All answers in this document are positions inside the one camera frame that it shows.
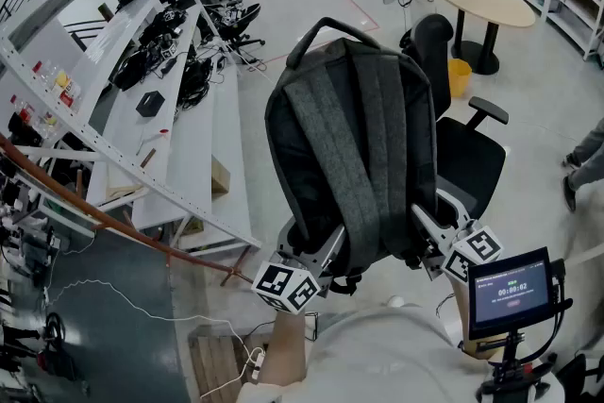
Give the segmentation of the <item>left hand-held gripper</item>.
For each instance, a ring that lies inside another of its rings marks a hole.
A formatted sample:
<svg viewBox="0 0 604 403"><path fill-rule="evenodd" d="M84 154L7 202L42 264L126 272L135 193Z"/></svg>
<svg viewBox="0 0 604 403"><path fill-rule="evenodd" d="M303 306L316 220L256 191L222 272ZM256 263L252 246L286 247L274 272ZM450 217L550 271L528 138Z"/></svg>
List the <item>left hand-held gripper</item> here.
<svg viewBox="0 0 604 403"><path fill-rule="evenodd" d="M279 231L277 250L260 265L252 291L277 311L299 314L313 299L327 296L331 282L327 269L345 238L345 227L338 225L316 254L304 254L302 234L296 221L289 220Z"/></svg>

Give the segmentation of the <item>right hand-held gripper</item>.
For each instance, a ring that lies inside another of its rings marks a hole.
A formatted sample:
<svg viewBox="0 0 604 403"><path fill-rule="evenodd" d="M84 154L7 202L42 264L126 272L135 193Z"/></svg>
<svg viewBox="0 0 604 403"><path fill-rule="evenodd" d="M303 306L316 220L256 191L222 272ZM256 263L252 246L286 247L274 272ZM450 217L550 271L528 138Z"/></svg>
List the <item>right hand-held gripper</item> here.
<svg viewBox="0 0 604 403"><path fill-rule="evenodd" d="M437 248L436 253L423 259L424 268L431 280L445 274L467 284L469 269L497 260L503 245L488 226L463 230L461 239L457 235L452 237L452 227L465 227L470 214L455 194L441 188L436 194L436 220L420 205L411 205L411 217L420 235Z"/></svg>

